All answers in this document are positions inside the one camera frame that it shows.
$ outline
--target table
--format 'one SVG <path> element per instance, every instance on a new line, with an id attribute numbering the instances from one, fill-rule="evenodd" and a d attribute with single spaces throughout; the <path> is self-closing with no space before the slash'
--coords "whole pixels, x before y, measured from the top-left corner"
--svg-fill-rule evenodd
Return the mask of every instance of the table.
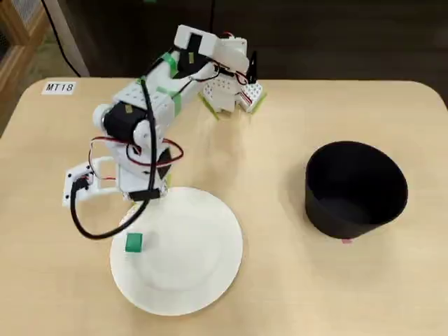
<path id="1" fill-rule="evenodd" d="M 448 333 L 448 112 L 435 91 L 399 81 L 264 80 L 269 94 L 255 115 L 217 122 L 199 100 L 185 108 L 168 134 L 185 149 L 173 184 L 228 204 L 245 249 L 219 301 L 163 318 L 126 301 L 111 276 L 111 241 L 81 237 L 62 208 L 64 172 L 86 160 L 98 135 L 94 108 L 130 80 L 76 81 L 71 96 L 41 95 L 46 81 L 33 84 L 0 140 L 0 334 Z M 351 244 L 318 232 L 303 209 L 309 156 L 336 140 L 381 149 L 409 185 L 402 215 Z M 102 231 L 129 206 L 115 195 L 79 208 Z"/>

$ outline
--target white plate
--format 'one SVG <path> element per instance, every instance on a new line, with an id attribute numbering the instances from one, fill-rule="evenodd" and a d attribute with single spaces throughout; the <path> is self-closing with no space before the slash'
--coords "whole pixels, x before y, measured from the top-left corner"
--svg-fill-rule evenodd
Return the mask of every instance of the white plate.
<path id="1" fill-rule="evenodd" d="M 128 232 L 143 234 L 141 253 L 125 252 Z M 138 308 L 178 316 L 224 294 L 242 255 L 242 231 L 226 204 L 202 190 L 171 188 L 113 238 L 111 269 L 121 293 Z"/>

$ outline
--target white robotic arm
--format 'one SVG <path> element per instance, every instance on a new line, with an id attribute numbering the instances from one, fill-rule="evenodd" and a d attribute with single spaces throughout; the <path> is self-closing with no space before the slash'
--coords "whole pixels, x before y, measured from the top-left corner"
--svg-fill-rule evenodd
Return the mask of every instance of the white robotic arm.
<path id="1" fill-rule="evenodd" d="M 165 139 L 165 132 L 183 106 L 198 93 L 213 112 L 233 111 L 236 104 L 252 111 L 261 100 L 261 85 L 248 83 L 246 79 L 249 68 L 246 48 L 243 38 L 218 38 L 181 25 L 172 50 L 152 65 L 144 81 L 155 119 L 157 142 L 157 174 L 153 188 L 157 193 L 151 198 L 167 191 L 166 177 L 173 162 L 169 147 L 173 143 Z M 122 192 L 134 201 L 148 198 L 149 167 L 153 162 L 150 123 L 145 118 L 147 106 L 141 81 L 129 84 L 113 100 L 114 104 L 102 104 L 93 114 L 93 123 L 104 133 L 100 138 L 105 140 L 112 157 L 90 160 L 67 171 L 65 206 L 70 205 L 70 189 L 80 176 L 86 176 L 89 188 L 79 190 L 76 200 L 112 192 Z M 95 171 L 105 160 L 114 160 L 117 164 L 114 188 L 101 188 Z"/>

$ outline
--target black bowl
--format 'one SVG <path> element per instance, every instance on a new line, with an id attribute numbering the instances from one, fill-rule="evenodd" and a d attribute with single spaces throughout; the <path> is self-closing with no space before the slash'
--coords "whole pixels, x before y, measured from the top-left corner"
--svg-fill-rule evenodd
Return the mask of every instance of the black bowl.
<path id="1" fill-rule="evenodd" d="M 392 159 L 369 145 L 329 143 L 309 159 L 305 209 L 313 225 L 334 238 L 361 236 L 406 207 L 406 179 Z"/>

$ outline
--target label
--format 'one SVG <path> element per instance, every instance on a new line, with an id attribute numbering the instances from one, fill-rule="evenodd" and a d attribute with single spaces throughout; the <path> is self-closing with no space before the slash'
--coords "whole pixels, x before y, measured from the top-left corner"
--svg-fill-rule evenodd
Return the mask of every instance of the label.
<path id="1" fill-rule="evenodd" d="M 47 82 L 42 95 L 72 95 L 76 82 Z"/>

